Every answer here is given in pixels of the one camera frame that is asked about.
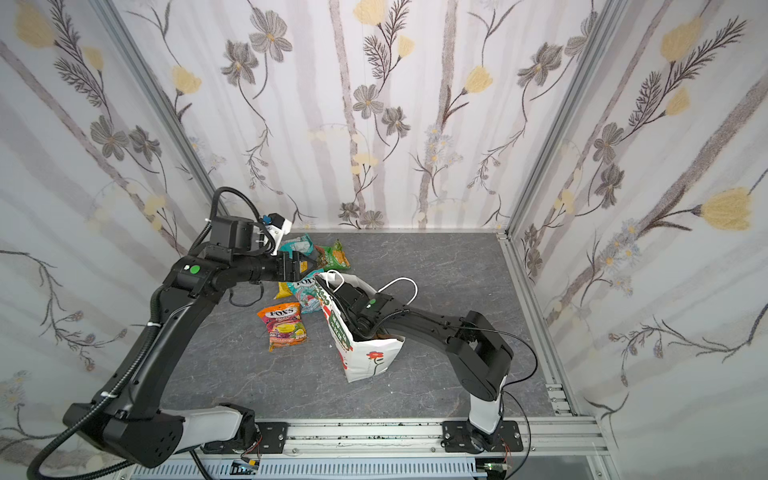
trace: white rope handle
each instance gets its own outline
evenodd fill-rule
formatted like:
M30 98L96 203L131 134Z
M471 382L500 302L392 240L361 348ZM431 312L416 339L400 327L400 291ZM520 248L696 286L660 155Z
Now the white rope handle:
M336 274L337 274L337 273L339 274L339 277L341 278L341 283L340 283L340 284L339 284L339 286L338 286L338 287L336 287L336 289L333 291L334 293L336 293L336 291L337 291L339 288L341 288L341 286L344 284L344 277L342 276L342 274L341 274L341 273L340 273L338 270L328 270L326 273L333 273L333 278L336 278ZM330 287L331 287L331 286L328 284L328 278L327 278L327 277L326 277L326 286L327 286L328 288L330 288Z
M391 281L391 282L387 283L385 286L381 287L381 288L379 289L379 291L378 291L378 292L376 292L376 293L381 293L383 290L385 290L386 288L388 288L390 285L393 285L394 283L396 283L396 282L399 282L400 280L408 280L410 283L413 283L413 290L414 290L414 291L413 291L413 296L412 296L412 297L411 297L411 299L408 301L408 303L406 303L406 305L410 305L410 304L411 304L411 302L412 302L413 300L415 300L415 299L416 299L416 295L419 295L419 286L418 286L418 285L416 285L416 282L414 282L414 281L413 281L413 279L410 279L410 278L408 278L407 276L401 276L401 277L399 277L399 278L395 278L393 281Z

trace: teal snack bag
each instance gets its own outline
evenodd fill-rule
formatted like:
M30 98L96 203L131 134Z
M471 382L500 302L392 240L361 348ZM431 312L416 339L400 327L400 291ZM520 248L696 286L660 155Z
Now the teal snack bag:
M299 300L301 303L301 311L303 313L319 312L321 305L320 300L317 298L317 285L313 280L314 276L318 273L322 273L323 269L319 268L310 272L298 282L288 283L288 290Z
M296 237L296 238L292 238L291 240L286 240L285 242L283 242L282 245L280 245L280 248L278 249L278 251L301 252L304 255L309 255L310 253L312 253L313 247L314 247L314 243L312 243L310 236L305 233L301 237Z

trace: vent grille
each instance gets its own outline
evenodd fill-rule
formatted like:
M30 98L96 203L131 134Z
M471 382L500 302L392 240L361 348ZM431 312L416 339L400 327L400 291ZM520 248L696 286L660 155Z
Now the vent grille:
M354 480L356 478L478 478L473 458L265 458L257 473L232 473L231 459L201 459L216 480ZM137 467L130 480L199 480L191 459Z

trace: fox's candy bag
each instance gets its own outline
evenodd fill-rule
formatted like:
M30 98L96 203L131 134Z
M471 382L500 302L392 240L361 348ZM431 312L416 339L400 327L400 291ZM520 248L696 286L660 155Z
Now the fox's candy bag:
M340 240L336 240L330 247L315 245L315 250L317 250L317 267L326 272L328 270L348 270L351 267Z
M281 346L298 345L306 340L298 302L268 306L258 313L270 333L270 351Z
M317 299L317 292L315 291L317 285L315 284L313 278L315 275L322 272L323 269L319 268L313 272L310 272L307 276L298 282L292 282L286 285L288 290L290 290L290 292L301 303L301 310L304 313L320 311L320 301Z

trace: black bracket plate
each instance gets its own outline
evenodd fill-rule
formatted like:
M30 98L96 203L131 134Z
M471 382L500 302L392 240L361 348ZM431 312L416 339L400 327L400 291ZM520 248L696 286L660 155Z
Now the black bracket plate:
M470 438L472 426L468 421L450 421L442 423L443 440L441 445L448 453L479 453ZM523 441L520 436L518 423L512 420L504 420L498 426L496 434L491 441L491 448L487 452L504 452L504 444L507 444L510 452L522 452Z
M257 422L261 432L259 453L283 453L288 438L288 424L285 422Z

